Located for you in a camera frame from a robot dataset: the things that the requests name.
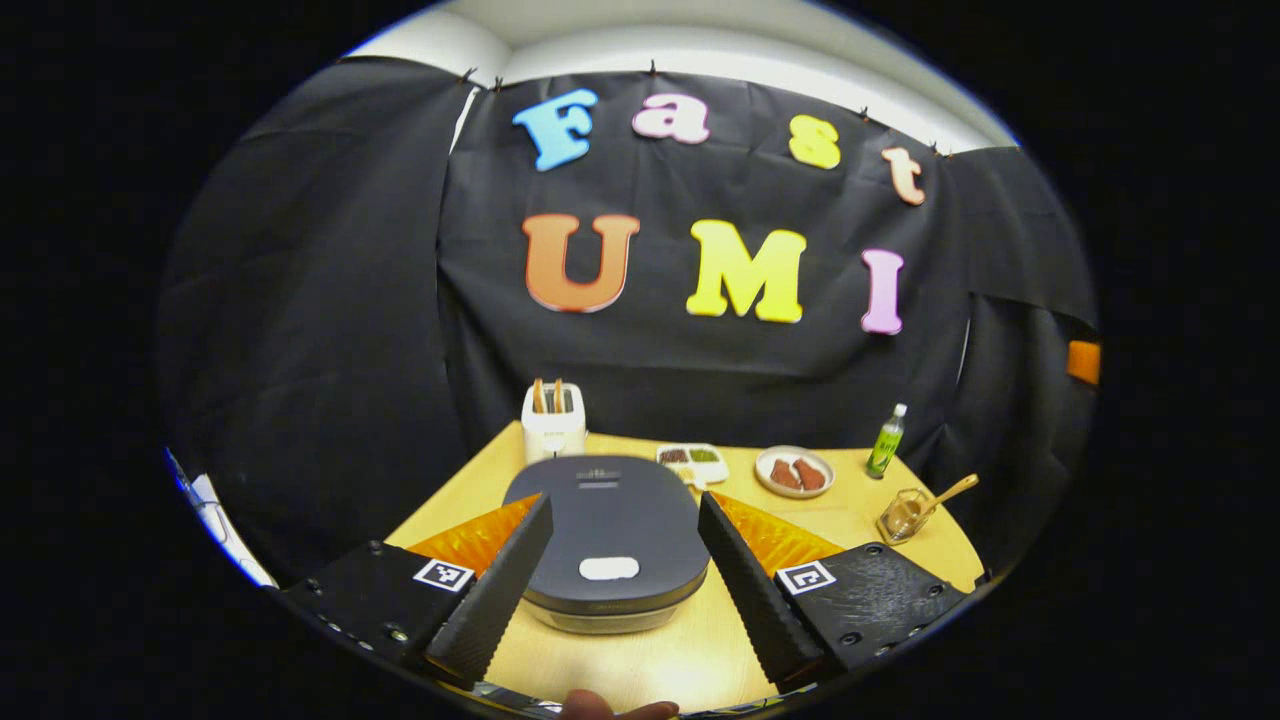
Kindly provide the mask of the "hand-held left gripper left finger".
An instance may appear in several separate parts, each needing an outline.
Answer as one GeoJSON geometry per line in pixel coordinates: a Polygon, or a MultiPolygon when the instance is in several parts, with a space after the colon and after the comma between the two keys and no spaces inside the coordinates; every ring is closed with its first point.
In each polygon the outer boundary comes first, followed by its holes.
{"type": "Polygon", "coordinates": [[[471,691],[552,533],[550,498],[536,493],[410,550],[369,541],[280,597],[375,664],[471,691]]]}

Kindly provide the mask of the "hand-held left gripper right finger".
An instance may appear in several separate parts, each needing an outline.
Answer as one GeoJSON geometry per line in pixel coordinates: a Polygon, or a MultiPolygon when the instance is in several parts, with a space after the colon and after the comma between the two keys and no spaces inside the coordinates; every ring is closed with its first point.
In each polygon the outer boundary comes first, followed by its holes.
{"type": "Polygon", "coordinates": [[[966,598],[887,544],[844,550],[714,491],[698,533],[778,691],[886,664],[966,598]]]}

